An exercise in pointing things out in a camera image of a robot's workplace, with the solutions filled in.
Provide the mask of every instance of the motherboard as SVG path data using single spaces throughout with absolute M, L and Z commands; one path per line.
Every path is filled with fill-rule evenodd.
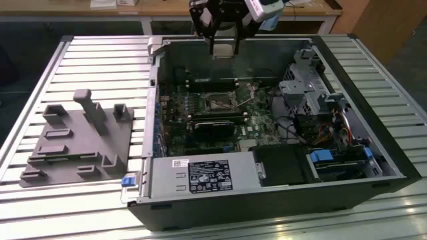
M 282 142 L 271 86 L 260 87 L 256 79 L 192 79 L 189 73 L 176 82 L 159 98 L 168 156 L 243 152 Z

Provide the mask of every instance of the black floor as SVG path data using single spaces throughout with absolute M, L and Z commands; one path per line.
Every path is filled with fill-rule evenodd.
M 173 26 L 153 31 L 167 34 Z M 188 34 L 185 24 L 172 34 Z M 0 46 L 20 71 L 20 80 L 0 87 L 0 143 L 3 144 L 63 35 L 140 35 L 139 22 L 0 23 Z M 427 19 L 386 66 L 420 106 L 427 110 Z

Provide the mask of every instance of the robotic arm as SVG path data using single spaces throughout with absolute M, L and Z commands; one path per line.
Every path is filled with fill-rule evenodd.
M 283 11 L 290 0 L 189 0 L 189 15 L 196 33 L 208 43 L 213 54 L 217 31 L 234 29 L 234 54 L 239 54 L 240 40 L 252 37 L 264 20 Z

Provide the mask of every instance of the black wire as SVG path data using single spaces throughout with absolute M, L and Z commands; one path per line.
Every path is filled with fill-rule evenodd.
M 292 5 L 292 6 L 287 6 L 287 5 L 284 5 L 284 6 L 294 9 L 294 22 L 295 22 L 296 21 L 296 11 L 295 11 L 295 9 L 303 9 L 304 6 L 295 6 L 294 3 L 290 2 L 290 1 L 287 2 L 287 4 Z
M 294 124 L 291 124 L 290 126 L 286 127 L 282 125 L 282 123 L 278 120 L 275 120 L 275 123 L 286 131 L 286 133 L 291 133 L 294 136 L 298 136 L 296 132 L 290 130 L 290 127 L 294 126 Z
M 282 119 L 282 118 L 286 118 L 286 119 L 290 119 L 290 120 L 294 120 L 294 119 L 295 119 L 295 118 L 291 117 L 291 116 L 278 116 L 278 117 L 275 118 L 275 121 L 278 121 L 278 119 Z

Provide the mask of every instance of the cable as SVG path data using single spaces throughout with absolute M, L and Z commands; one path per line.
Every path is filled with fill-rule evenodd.
M 287 4 L 292 5 L 292 6 L 288 6 L 288 5 L 284 5 L 284 6 L 294 9 L 294 22 L 295 22 L 296 21 L 296 11 L 295 11 L 295 9 L 303 9 L 304 6 L 295 6 L 291 1 L 288 1 Z
M 319 143 L 330 140 L 330 138 L 331 138 L 331 133 L 330 133 L 328 135 L 326 135 L 323 138 L 320 138 L 318 141 L 315 141 L 315 142 L 312 143 L 312 145 L 316 146 Z
M 284 127 L 280 122 L 275 121 L 275 123 L 278 124 L 278 126 L 279 126 L 287 133 L 291 133 L 291 134 L 298 138 L 298 140 L 300 141 L 300 143 L 307 144 L 307 145 L 311 145 L 310 142 L 308 142 L 302 136 L 299 136 L 299 135 L 296 134 L 296 132 L 294 132 L 294 131 L 290 130 L 290 127 L 294 126 L 294 124 L 291 124 L 290 126 Z
M 352 135 L 348 131 L 348 129 L 346 127 L 342 128 L 346 132 L 347 132 L 347 141 L 348 141 L 348 144 L 351 144 L 351 141 L 352 141 Z
M 278 120 L 282 119 L 282 118 L 286 118 L 286 119 L 290 119 L 290 120 L 294 121 L 294 117 L 291 117 L 291 116 L 278 116 L 278 117 L 275 118 L 275 121 L 278 121 Z
M 327 126 L 328 125 L 326 123 L 320 125 L 320 127 L 319 127 L 319 137 L 320 137 L 320 133 L 322 133 L 323 127 L 327 127 Z
M 254 97 L 251 97 L 250 99 L 247 99 L 244 102 L 242 102 L 242 103 L 239 103 L 239 105 L 238 106 L 235 106 L 235 107 L 239 107 L 240 105 L 243 105 L 243 104 L 246 104 L 248 101 L 251 101 L 252 99 L 255 99 Z

